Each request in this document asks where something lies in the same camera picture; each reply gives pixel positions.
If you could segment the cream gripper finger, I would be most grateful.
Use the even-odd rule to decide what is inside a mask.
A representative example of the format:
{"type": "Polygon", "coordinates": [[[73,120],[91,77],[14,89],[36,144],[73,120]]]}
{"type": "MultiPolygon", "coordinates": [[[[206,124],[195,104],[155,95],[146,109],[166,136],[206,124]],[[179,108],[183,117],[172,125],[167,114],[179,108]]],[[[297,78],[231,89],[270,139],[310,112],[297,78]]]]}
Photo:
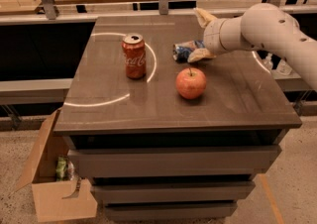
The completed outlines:
{"type": "Polygon", "coordinates": [[[211,58],[215,58],[215,57],[216,56],[213,55],[207,49],[196,49],[189,55],[187,61],[189,63],[193,63],[193,62],[200,61],[202,59],[211,59],[211,58]]]}
{"type": "Polygon", "coordinates": [[[206,28],[211,22],[217,19],[216,16],[210,14],[204,9],[195,8],[194,13],[197,17],[198,23],[202,28],[206,28]]]}

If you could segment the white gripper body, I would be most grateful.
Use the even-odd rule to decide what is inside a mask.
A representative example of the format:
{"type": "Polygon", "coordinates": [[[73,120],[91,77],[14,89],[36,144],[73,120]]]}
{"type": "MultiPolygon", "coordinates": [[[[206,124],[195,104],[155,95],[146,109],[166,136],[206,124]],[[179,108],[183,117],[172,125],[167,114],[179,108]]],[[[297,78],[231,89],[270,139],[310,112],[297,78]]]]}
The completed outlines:
{"type": "Polygon", "coordinates": [[[229,23],[229,18],[216,19],[205,28],[203,42],[205,48],[213,55],[230,51],[230,43],[233,39],[229,23]]]}

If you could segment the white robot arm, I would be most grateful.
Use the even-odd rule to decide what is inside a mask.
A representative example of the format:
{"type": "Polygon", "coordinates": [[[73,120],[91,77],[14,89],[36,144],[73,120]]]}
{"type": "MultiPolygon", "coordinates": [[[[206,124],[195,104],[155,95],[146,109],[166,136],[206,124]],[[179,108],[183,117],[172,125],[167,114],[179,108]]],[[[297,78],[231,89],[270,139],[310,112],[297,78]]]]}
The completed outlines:
{"type": "Polygon", "coordinates": [[[203,44],[212,55],[266,51],[285,59],[317,90],[317,41],[302,33],[297,21],[278,7],[256,4],[237,18],[217,18],[200,8],[194,13],[204,29],[203,44]]]}

